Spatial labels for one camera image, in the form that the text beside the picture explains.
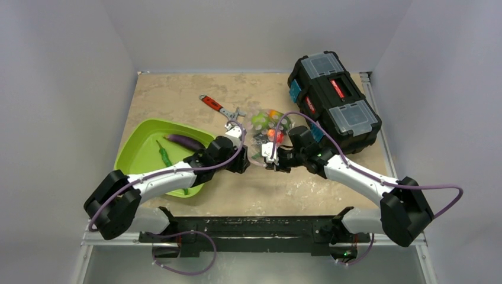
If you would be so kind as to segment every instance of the lime green bowl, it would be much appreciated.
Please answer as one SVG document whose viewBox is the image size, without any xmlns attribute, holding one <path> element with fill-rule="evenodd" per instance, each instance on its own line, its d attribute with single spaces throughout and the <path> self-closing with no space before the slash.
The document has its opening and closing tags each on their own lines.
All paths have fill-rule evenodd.
<svg viewBox="0 0 502 284">
<path fill-rule="evenodd" d="M 215 138 L 214 135 L 187 125 L 164 120 L 145 120 L 136 127 L 127 142 L 125 142 L 115 161 L 115 169 L 120 169 L 124 174 L 128 175 L 147 173 L 166 167 L 162 162 L 156 140 L 166 149 L 169 160 L 173 164 L 194 153 L 176 143 L 167 141 L 164 136 L 168 134 L 181 134 L 196 139 L 206 147 Z M 197 194 L 203 186 L 204 184 L 189 188 L 187 195 L 184 194 L 182 189 L 167 194 L 184 198 L 191 197 Z"/>
</svg>

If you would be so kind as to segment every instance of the red handled wrench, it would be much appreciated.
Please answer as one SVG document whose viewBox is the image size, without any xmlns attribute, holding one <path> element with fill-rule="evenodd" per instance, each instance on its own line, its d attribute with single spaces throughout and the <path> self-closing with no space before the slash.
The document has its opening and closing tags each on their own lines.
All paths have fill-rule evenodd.
<svg viewBox="0 0 502 284">
<path fill-rule="evenodd" d="M 227 117 L 228 120 L 237 121 L 238 116 L 241 116 L 241 117 L 246 116 L 246 113 L 239 111 L 239 108 L 237 108 L 235 112 L 230 112 L 230 111 L 226 110 L 223 106 L 218 104 L 215 100 L 213 100 L 212 98 L 210 98 L 207 95 L 200 95 L 199 99 L 201 99 L 206 105 L 210 106 L 215 111 L 218 111 L 221 114 L 223 114 L 225 117 Z"/>
</svg>

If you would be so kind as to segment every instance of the beige countertop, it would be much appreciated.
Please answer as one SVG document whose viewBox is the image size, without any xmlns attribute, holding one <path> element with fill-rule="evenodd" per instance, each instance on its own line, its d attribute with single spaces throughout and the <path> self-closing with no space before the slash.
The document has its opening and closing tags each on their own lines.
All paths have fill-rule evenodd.
<svg viewBox="0 0 502 284">
<path fill-rule="evenodd" d="M 359 75 L 352 75 L 361 87 Z M 298 111 L 289 98 L 288 74 L 168 74 L 139 75 L 121 145 L 135 127 L 149 118 L 197 126 L 221 135 L 226 118 L 199 100 L 205 93 L 229 111 L 273 108 Z M 304 125 L 300 117 L 292 118 Z M 350 155 L 354 162 L 387 174 L 382 147 L 376 142 L 361 153 Z M 142 206 L 165 206 L 176 216 L 272 216 L 335 215 L 346 206 L 376 208 L 362 195 L 337 182 L 308 173 L 304 168 L 291 173 L 273 172 L 251 165 L 240 175 L 228 171 L 215 174 L 201 192 L 191 198 L 162 196 Z"/>
</svg>

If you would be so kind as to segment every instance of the white wall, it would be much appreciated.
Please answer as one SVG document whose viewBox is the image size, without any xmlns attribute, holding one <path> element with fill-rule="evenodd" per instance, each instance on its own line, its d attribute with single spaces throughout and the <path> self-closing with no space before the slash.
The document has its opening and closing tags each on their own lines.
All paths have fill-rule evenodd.
<svg viewBox="0 0 502 284">
<path fill-rule="evenodd" d="M 336 51 L 353 71 L 376 65 L 411 0 L 102 0 L 139 70 L 289 72 Z"/>
<path fill-rule="evenodd" d="M 441 283 L 502 277 L 500 15 L 497 0 L 414 1 L 371 77 L 400 176 L 465 188 L 426 231 Z M 427 197 L 437 211 L 452 194 Z"/>
<path fill-rule="evenodd" d="M 0 275 L 69 283 L 136 74 L 98 0 L 0 1 Z"/>
</svg>

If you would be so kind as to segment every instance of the purple eggplant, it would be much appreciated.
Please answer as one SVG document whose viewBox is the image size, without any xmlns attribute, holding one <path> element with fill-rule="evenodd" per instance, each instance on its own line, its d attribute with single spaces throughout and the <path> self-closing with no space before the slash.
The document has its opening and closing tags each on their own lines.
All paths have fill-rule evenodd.
<svg viewBox="0 0 502 284">
<path fill-rule="evenodd" d="M 169 134 L 169 135 L 164 136 L 164 138 L 171 141 L 171 142 L 174 142 L 180 146 L 183 146 L 190 151 L 196 152 L 198 150 L 205 149 L 205 147 L 204 147 L 204 145 L 202 145 L 202 143 L 200 143 L 199 141 L 197 141 L 193 138 L 190 138 L 190 137 L 187 137 L 184 135 Z"/>
</svg>

